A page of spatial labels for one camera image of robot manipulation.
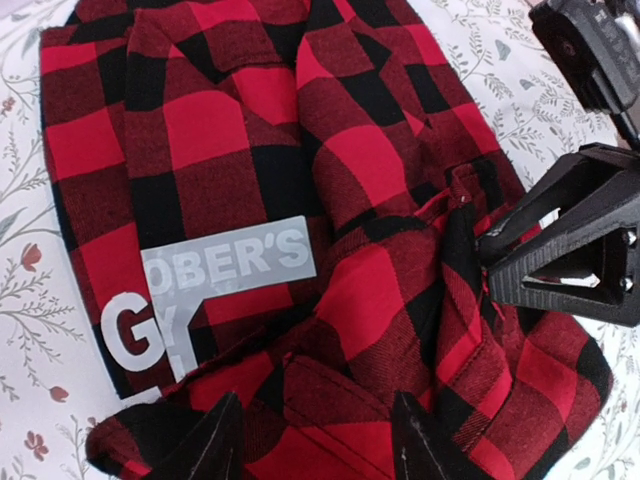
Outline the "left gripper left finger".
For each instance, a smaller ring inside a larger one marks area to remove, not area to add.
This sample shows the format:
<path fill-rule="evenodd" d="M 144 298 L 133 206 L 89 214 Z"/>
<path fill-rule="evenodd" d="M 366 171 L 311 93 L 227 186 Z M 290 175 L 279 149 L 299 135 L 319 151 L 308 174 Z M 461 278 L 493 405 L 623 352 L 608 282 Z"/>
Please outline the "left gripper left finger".
<path fill-rule="evenodd" d="M 244 410 L 235 393 L 225 394 L 159 466 L 155 479 L 243 477 Z"/>

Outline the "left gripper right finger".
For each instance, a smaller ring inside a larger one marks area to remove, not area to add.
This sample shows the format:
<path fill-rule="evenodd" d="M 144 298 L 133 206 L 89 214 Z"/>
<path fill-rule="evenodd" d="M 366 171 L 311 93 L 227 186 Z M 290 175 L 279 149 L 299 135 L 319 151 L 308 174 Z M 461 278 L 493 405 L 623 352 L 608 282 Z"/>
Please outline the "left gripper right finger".
<path fill-rule="evenodd" d="M 475 464 L 408 392 L 395 394 L 392 449 L 396 479 L 475 478 Z"/>

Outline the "red black plaid shirt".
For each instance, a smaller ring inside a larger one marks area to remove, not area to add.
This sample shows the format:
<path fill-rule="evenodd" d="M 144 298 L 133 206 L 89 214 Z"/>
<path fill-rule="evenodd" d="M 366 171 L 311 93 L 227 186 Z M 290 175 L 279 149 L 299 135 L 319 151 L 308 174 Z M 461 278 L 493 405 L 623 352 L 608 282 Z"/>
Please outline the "red black plaid shirt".
<path fill-rule="evenodd" d="M 241 479 L 396 479 L 395 394 L 541 479 L 604 407 L 572 317 L 490 298 L 476 239 L 523 188 L 405 1 L 81 1 L 41 39 L 45 158 L 131 406 L 88 462 L 155 479 L 227 393 Z"/>

